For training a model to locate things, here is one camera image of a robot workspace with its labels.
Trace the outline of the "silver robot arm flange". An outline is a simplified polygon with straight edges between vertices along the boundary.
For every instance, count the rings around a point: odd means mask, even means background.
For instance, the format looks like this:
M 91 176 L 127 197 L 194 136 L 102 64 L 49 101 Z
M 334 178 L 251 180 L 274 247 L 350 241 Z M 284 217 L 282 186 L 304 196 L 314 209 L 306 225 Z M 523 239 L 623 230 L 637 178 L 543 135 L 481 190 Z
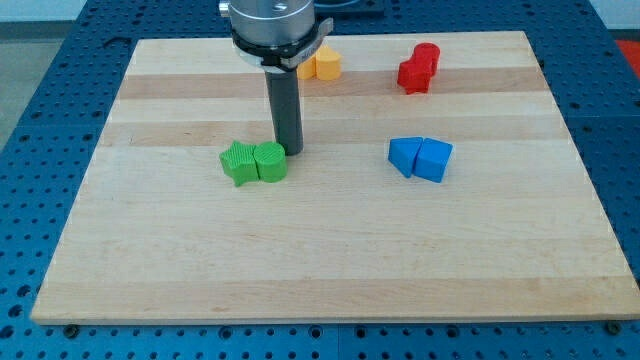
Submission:
M 284 73 L 311 58 L 334 29 L 334 19 L 316 17 L 312 0 L 220 0 L 234 50 L 246 63 Z

